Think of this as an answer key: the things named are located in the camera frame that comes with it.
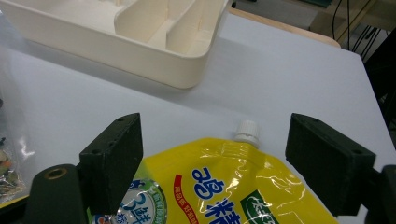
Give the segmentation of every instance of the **white table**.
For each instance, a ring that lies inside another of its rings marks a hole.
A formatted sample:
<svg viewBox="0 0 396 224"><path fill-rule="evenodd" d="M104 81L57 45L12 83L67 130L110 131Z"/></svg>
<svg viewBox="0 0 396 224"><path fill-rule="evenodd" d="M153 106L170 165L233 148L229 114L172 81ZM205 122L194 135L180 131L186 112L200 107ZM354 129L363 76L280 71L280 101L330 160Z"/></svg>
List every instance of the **white table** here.
<svg viewBox="0 0 396 224"><path fill-rule="evenodd" d="M183 91L27 41L0 14L0 90L28 186L49 166L77 164L112 120L135 112L146 156L206 136L232 138L252 119L261 149L287 163L295 112L372 150L378 171L396 162L358 55L234 15L219 29L202 83ZM339 220L361 224L364 213Z"/></svg>

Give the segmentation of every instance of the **yellow pouch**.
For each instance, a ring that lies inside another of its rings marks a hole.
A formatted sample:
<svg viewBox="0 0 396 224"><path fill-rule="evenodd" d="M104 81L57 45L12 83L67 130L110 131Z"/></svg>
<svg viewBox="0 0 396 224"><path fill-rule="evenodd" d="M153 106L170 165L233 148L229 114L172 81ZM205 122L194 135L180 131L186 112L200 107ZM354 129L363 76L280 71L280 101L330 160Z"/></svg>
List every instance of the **yellow pouch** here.
<svg viewBox="0 0 396 224"><path fill-rule="evenodd" d="M248 143L174 147L143 159L134 179L113 223L337 223L279 159Z"/></svg>

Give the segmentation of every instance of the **white tray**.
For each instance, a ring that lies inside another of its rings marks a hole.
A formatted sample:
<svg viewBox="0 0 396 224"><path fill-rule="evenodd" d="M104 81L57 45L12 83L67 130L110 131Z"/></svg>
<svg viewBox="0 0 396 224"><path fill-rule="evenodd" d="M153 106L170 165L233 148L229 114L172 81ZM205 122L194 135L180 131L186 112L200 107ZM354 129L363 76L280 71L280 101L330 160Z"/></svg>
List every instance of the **white tray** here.
<svg viewBox="0 0 396 224"><path fill-rule="evenodd" d="M230 0L0 0L35 42L177 88L200 82Z"/></svg>

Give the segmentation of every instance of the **white spout cap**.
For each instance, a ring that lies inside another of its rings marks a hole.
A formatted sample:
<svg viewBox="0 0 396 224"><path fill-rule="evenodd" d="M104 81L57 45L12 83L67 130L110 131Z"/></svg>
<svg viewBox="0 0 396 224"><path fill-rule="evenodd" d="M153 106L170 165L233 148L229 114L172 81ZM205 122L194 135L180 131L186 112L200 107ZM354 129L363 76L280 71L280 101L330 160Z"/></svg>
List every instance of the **white spout cap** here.
<svg viewBox="0 0 396 224"><path fill-rule="evenodd" d="M234 140L236 142L250 143L259 148L259 125L251 120L244 120L239 124Z"/></svg>

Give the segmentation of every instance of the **green label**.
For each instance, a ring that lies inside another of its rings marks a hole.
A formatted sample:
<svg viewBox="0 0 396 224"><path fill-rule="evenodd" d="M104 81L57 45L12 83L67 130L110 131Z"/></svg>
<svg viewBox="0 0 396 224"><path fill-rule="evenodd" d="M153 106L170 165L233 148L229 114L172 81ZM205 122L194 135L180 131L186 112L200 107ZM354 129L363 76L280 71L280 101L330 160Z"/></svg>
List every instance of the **green label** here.
<svg viewBox="0 0 396 224"><path fill-rule="evenodd" d="M241 201L250 224L279 224L260 193L255 190Z"/></svg>

